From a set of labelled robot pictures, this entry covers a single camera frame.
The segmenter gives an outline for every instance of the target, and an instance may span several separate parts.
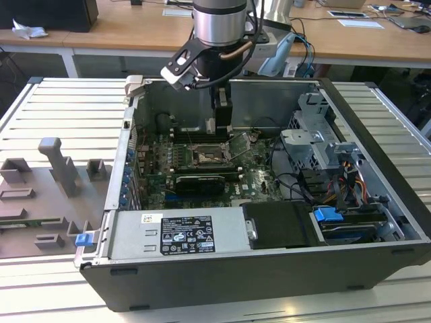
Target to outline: barcode sticker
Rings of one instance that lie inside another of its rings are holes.
[[[163,213],[144,213],[141,216],[141,223],[161,223]]]

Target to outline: blue latch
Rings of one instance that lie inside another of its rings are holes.
[[[93,246],[94,234],[78,234],[75,240],[75,246],[77,247],[89,247]]]
[[[343,221],[343,215],[335,212],[335,207],[319,207],[314,211],[317,221]]]

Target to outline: desk leg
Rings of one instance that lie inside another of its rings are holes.
[[[75,61],[73,60],[73,49],[64,48],[60,50],[59,54],[63,58],[63,62],[67,71],[67,76],[79,77],[79,69],[77,68],[77,66],[75,65]]]
[[[127,70],[126,58],[124,56],[120,56],[119,60],[120,60],[121,73],[127,73],[128,70]]]

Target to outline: motherboard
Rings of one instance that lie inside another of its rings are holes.
[[[281,201],[268,165],[272,139],[237,131],[230,140],[194,143],[194,136],[144,135],[138,145],[144,209],[239,207]]]

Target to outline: warning label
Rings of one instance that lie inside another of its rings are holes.
[[[210,216],[164,217],[160,239],[160,252],[164,256],[216,251]]]

